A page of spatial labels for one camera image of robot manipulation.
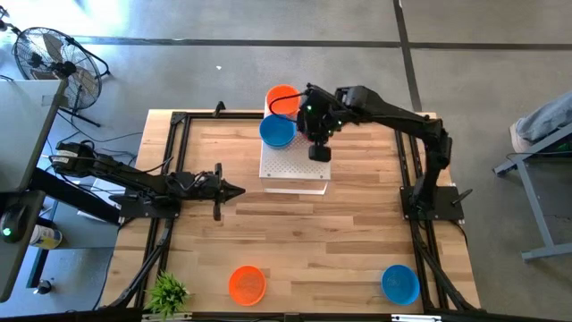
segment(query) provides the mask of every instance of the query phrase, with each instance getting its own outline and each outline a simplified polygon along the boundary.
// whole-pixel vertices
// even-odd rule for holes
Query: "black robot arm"
[[[123,207],[133,209],[132,216],[170,217],[175,216],[181,200],[214,201],[214,219],[221,220],[220,204],[245,190],[223,179],[221,164],[214,171],[192,174],[175,172],[149,174],[150,170],[140,171],[112,157],[96,153],[86,143],[59,143],[57,156],[51,156],[52,166],[57,174],[73,177],[95,176],[127,188],[123,195],[113,195],[111,199]],[[167,168],[170,160],[159,167]]]
[[[331,150],[328,139],[346,123],[379,123],[412,135],[425,145],[425,173],[411,193],[410,205],[424,213],[434,210],[435,190],[441,170],[450,162],[452,139],[443,129],[442,120],[431,120],[385,102],[376,92],[364,86],[336,89],[334,95],[307,85],[306,99],[300,105],[298,129],[314,145],[309,157],[329,162]]]

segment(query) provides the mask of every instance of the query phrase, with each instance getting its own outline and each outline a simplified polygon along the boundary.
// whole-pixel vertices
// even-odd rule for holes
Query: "green plant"
[[[148,293],[151,295],[151,300],[145,309],[161,314],[163,321],[180,311],[184,302],[190,297],[185,285],[177,281],[172,274],[165,272],[157,277],[155,286]]]

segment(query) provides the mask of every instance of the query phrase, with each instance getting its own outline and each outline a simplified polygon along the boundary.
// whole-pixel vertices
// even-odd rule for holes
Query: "orange bowl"
[[[270,108],[270,103],[280,97],[287,97],[290,95],[298,94],[298,90],[291,85],[277,85],[271,88],[266,94],[266,106]],[[272,105],[272,110],[276,114],[286,114],[289,116],[296,116],[300,105],[300,97],[292,97],[277,100]]]
[[[266,292],[266,278],[256,267],[239,267],[229,280],[229,294],[242,306],[252,306],[260,302]]]

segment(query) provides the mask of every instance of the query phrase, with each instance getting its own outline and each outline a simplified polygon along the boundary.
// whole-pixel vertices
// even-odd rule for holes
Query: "concrete floor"
[[[572,3],[567,0],[401,0],[410,41],[478,43],[572,43]],[[21,29],[48,26],[71,35],[136,38],[214,38],[399,41],[391,0],[190,0],[190,1],[3,1]],[[64,16],[54,14],[67,12]],[[411,108],[400,49],[320,47],[86,46],[109,64],[101,97],[83,114],[101,122],[98,138],[143,129],[150,108],[262,108],[277,83],[326,89],[362,84],[393,104]],[[21,79],[0,35],[0,73]],[[464,201],[469,252],[483,307],[490,312],[572,319],[572,256],[524,264],[521,250],[542,240],[517,175],[499,179],[491,168],[511,152],[508,127],[521,115],[570,90],[569,51],[413,50],[416,80],[425,111],[442,116],[455,141],[451,171]],[[50,141],[71,134],[56,120]],[[137,152],[139,137],[97,144]],[[570,240],[572,224],[548,218]],[[55,260],[46,276],[74,272],[69,296],[48,294],[37,313],[86,309],[77,293],[95,301],[105,266],[79,265],[82,256]],[[100,251],[100,262],[109,253]],[[61,288],[68,284],[62,282]],[[24,314],[14,296],[0,316]],[[58,305],[44,305],[45,302]]]

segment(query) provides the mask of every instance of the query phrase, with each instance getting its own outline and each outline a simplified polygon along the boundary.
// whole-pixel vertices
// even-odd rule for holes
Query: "wooden table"
[[[149,111],[137,168],[162,162],[171,113]],[[390,303],[380,289],[386,267],[415,268],[409,225],[401,218],[394,131],[365,124],[336,133],[331,140],[332,182],[325,196],[268,194],[258,178],[258,124],[196,120],[190,126],[184,171],[213,170],[222,162],[226,180],[247,192],[223,206],[221,222],[213,220],[211,202],[184,202],[167,271],[194,294],[187,310],[421,312],[420,299],[402,307]],[[175,149],[180,139],[179,132]],[[449,170],[443,171],[440,184],[449,182]],[[449,222],[434,225],[444,271],[478,306],[463,235]],[[103,304],[116,299],[138,271],[148,227],[149,220],[137,219],[119,232]],[[260,267],[267,278],[265,297],[254,307],[241,307],[228,294],[229,277],[242,265]],[[150,274],[147,287],[155,275]],[[433,303],[438,303],[433,276],[427,275]]]

